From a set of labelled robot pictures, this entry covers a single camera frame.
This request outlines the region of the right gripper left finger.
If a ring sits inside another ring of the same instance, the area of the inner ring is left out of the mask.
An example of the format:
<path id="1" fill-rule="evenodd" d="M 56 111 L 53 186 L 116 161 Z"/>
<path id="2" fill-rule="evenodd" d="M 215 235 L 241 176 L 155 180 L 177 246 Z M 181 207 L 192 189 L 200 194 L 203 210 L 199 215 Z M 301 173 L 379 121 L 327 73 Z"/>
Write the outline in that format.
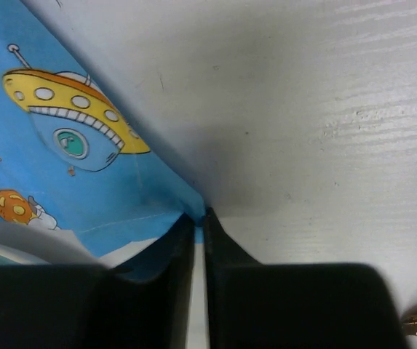
<path id="1" fill-rule="evenodd" d="M 183 348 L 194 222 L 106 264 L 65 231 L 0 222 L 0 348 Z"/>

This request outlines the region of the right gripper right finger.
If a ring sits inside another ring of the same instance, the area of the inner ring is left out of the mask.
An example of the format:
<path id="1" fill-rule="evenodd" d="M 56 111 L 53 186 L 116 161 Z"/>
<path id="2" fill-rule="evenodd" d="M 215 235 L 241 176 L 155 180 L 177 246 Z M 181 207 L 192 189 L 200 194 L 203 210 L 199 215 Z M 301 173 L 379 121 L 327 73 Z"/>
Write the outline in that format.
<path id="1" fill-rule="evenodd" d="M 204 218 L 211 348 L 406 348 L 389 290 L 359 263 L 263 264 Z"/>

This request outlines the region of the blue space print cloth placemat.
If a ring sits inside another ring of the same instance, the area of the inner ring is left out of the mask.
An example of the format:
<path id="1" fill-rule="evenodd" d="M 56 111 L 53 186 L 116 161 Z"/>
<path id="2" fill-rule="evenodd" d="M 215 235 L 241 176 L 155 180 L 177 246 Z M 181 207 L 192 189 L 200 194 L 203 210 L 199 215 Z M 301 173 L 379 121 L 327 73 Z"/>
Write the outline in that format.
<path id="1" fill-rule="evenodd" d="M 139 252 L 202 197 L 20 1 L 0 1 L 0 221 Z"/>

